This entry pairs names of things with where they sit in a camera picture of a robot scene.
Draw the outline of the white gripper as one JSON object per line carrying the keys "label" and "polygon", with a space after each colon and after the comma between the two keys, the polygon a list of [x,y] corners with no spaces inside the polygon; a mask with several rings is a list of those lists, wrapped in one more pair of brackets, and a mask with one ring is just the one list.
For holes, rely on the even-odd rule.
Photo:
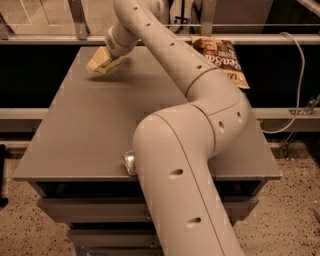
{"label": "white gripper", "polygon": [[109,28],[105,37],[107,48],[101,46],[96,50],[93,57],[87,63],[87,69],[101,74],[108,73],[121,63],[121,58],[110,59],[109,52],[114,57],[127,55],[136,46],[137,41],[138,37],[128,30],[119,20],[116,20]]}

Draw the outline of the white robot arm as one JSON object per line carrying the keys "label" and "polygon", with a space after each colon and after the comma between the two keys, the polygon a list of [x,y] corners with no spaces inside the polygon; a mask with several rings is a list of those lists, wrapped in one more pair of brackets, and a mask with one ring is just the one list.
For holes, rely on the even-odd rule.
{"label": "white robot arm", "polygon": [[244,130],[246,97],[160,23],[154,0],[114,0],[114,11],[107,53],[88,68],[111,69],[143,42],[188,100],[144,118],[133,136],[135,171],[164,256],[244,256],[208,161]]}

